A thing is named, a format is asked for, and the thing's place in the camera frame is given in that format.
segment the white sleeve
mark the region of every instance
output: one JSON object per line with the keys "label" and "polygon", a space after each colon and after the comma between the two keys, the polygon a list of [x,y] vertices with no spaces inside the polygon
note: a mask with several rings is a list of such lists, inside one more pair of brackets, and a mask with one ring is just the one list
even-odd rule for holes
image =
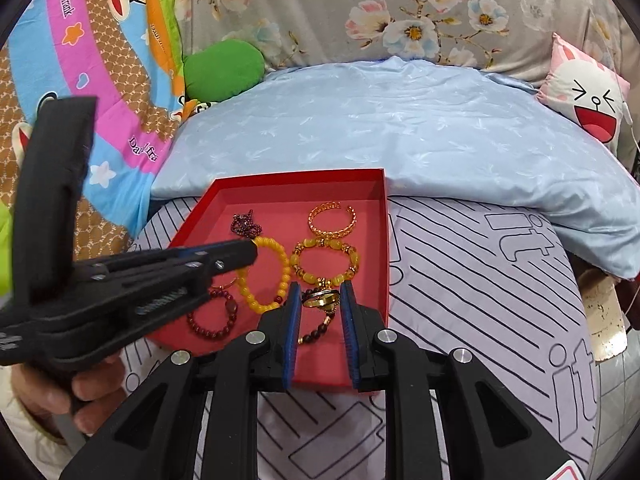
{"label": "white sleeve", "polygon": [[11,388],[11,367],[0,367],[0,412],[16,440],[45,478],[58,480],[72,454],[63,440],[43,430],[15,398]]}

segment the light blue blanket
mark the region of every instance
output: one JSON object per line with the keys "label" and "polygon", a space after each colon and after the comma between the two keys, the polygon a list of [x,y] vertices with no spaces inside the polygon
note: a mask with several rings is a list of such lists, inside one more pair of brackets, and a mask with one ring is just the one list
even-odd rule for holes
{"label": "light blue blanket", "polygon": [[273,73],[187,121],[152,196],[200,195],[224,176],[384,168],[391,194],[539,209],[565,249],[635,277],[640,188],[531,93],[510,78],[397,57]]}

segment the paul frank blanket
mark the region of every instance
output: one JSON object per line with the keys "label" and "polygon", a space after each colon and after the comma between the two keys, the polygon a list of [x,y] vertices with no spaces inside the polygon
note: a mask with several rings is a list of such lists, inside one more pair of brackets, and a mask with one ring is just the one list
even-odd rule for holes
{"label": "paul frank blanket", "polygon": [[38,110],[97,96],[76,254],[123,250],[184,109],[174,0],[33,0],[0,54],[0,198],[12,203]]}

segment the red box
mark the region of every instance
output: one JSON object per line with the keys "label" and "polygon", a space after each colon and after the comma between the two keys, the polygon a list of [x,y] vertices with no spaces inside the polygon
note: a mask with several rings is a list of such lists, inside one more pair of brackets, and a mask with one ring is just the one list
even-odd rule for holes
{"label": "red box", "polygon": [[[233,215],[254,210],[254,222],[262,227],[262,236],[275,238],[291,254],[296,243],[313,238],[307,225],[309,212],[324,202],[341,202],[342,208],[320,213],[314,225],[323,230],[347,226],[347,206],[356,211],[356,227],[343,240],[356,247],[360,269],[353,287],[360,304],[376,308],[385,324],[388,319],[388,212],[383,170],[329,170],[300,173],[275,173],[217,179],[198,202],[171,242],[171,247],[196,246],[234,238],[230,231]],[[333,277],[349,266],[348,257],[339,251],[311,248],[300,257],[303,269],[316,276]],[[282,275],[282,265],[268,248],[258,250],[258,259],[250,267],[248,284],[261,304],[271,303]],[[216,278],[223,285],[235,273]],[[298,280],[303,290],[309,285]],[[253,330],[258,324],[255,314],[232,286],[229,292],[238,302],[238,320],[232,333],[222,341],[196,336],[184,317],[152,333],[150,339],[171,349],[187,349],[196,355],[220,350],[234,337]],[[195,320],[209,330],[226,323],[224,302],[213,300],[194,313]],[[318,309],[303,308],[300,333],[313,330],[324,314]],[[316,342],[298,348],[294,384],[324,391],[351,389],[344,350],[342,324],[338,316],[329,330]]]}

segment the pink pillow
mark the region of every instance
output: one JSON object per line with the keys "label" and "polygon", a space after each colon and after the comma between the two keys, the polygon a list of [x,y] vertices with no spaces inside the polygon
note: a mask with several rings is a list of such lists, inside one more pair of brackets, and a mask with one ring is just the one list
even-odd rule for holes
{"label": "pink pillow", "polygon": [[554,34],[551,69],[536,98],[615,154],[622,120],[630,123],[629,88],[615,72]]}

